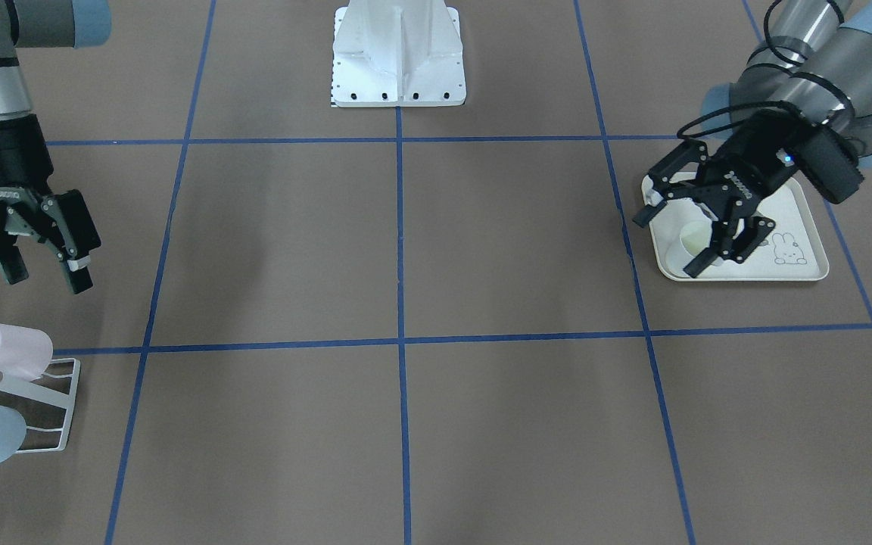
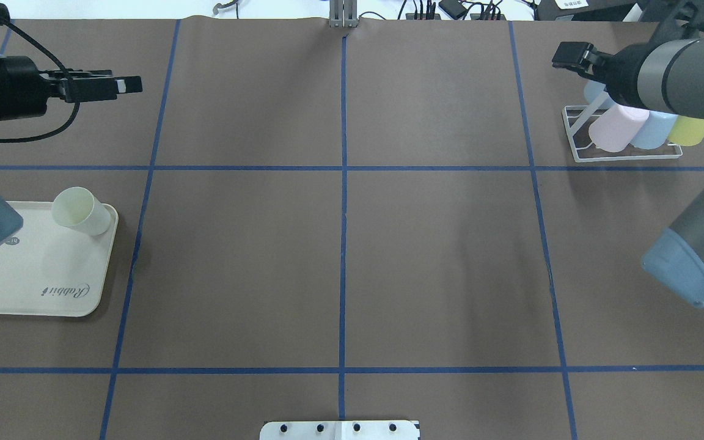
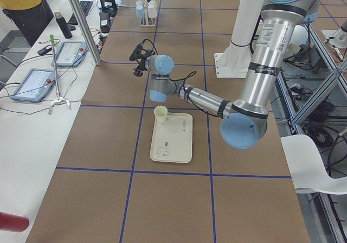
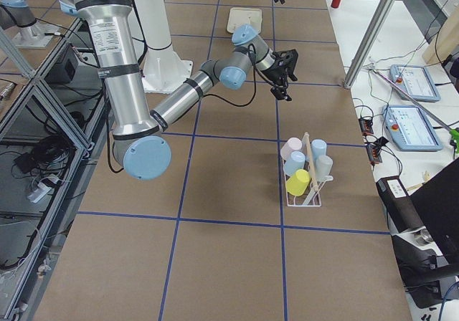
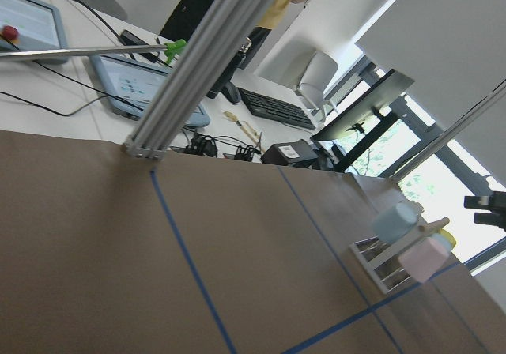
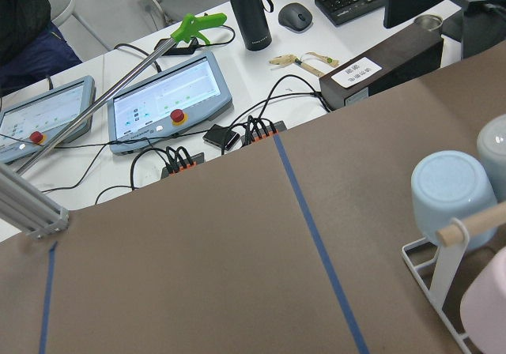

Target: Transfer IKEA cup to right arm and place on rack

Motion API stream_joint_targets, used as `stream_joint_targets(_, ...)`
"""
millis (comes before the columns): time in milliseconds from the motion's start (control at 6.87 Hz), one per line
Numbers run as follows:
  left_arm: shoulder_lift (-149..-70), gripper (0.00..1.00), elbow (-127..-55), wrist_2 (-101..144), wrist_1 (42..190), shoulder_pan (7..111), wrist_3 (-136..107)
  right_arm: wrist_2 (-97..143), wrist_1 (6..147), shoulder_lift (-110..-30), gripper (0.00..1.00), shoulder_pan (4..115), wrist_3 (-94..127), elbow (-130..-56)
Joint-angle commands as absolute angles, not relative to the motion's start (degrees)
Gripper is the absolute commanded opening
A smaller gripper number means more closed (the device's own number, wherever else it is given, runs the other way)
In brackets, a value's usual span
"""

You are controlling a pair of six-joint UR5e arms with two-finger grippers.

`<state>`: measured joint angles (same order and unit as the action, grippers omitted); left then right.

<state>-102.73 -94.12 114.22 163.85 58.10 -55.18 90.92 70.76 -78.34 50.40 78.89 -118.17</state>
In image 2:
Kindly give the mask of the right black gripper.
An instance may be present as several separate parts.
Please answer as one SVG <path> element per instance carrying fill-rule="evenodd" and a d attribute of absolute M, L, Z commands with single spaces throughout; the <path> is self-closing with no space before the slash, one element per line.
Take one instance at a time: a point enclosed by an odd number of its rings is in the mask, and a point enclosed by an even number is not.
<path fill-rule="evenodd" d="M 585 78 L 604 84 L 615 103 L 646 109 L 638 91 L 638 78 L 643 64 L 654 50 L 642 43 L 609 54 L 589 42 L 561 42 L 551 59 L 551 66 L 556 69 L 586 70 Z"/>

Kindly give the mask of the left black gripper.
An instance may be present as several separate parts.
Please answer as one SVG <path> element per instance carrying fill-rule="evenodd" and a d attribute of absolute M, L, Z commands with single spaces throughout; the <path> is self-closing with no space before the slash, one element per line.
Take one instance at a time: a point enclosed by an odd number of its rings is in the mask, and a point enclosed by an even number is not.
<path fill-rule="evenodd" d="M 77 104 L 142 92 L 140 76 L 114 77 L 110 71 L 40 70 L 25 56 L 0 57 L 0 122 L 41 117 L 50 98 Z"/>

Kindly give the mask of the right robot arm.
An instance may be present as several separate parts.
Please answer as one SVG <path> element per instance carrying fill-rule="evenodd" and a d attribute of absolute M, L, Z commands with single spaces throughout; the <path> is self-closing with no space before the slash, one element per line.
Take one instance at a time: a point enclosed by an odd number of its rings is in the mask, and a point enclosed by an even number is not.
<path fill-rule="evenodd" d="M 618 53 L 562 42 L 555 68 L 606 86 L 615 103 L 704 120 L 704 38 L 651 40 Z M 704 307 L 704 186 L 642 257 L 642 268 L 694 307 Z"/>

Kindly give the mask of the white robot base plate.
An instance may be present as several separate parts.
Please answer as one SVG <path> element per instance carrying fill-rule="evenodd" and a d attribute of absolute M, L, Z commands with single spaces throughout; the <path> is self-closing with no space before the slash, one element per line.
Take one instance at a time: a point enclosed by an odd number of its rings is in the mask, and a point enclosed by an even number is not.
<path fill-rule="evenodd" d="M 263 424 L 260 439 L 420 439 L 418 421 L 337 420 L 273 421 Z"/>

